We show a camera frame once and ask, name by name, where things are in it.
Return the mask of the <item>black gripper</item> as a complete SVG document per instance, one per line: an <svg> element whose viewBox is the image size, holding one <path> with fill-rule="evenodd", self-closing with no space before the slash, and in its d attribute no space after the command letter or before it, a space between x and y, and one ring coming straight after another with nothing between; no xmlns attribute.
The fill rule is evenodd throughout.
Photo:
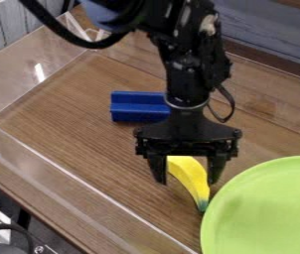
<svg viewBox="0 0 300 254"><path fill-rule="evenodd" d="M208 184L218 182L226 160L237 156L241 131L211 121L202 111L172 110L160 122L133 130L135 154L147 158L154 180L166 183L167 161L162 155L206 156Z"/></svg>

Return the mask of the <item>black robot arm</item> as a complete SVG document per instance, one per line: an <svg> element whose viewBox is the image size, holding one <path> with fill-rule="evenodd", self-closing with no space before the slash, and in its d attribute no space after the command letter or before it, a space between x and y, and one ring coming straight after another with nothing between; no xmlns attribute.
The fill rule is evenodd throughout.
<svg viewBox="0 0 300 254"><path fill-rule="evenodd" d="M229 116L207 118L210 97L224 89L231 62L224 54L222 22L211 0L77 0L91 23L109 36L91 42L76 36L37 0L18 0L48 29L71 44L93 50L111 47L128 33L147 34L166 71L164 103L168 117L133 130L135 153L147 160L155 181L166 182L168 158L207 159L207 181L214 184L224 163L237 156L241 131L224 125Z"/></svg>

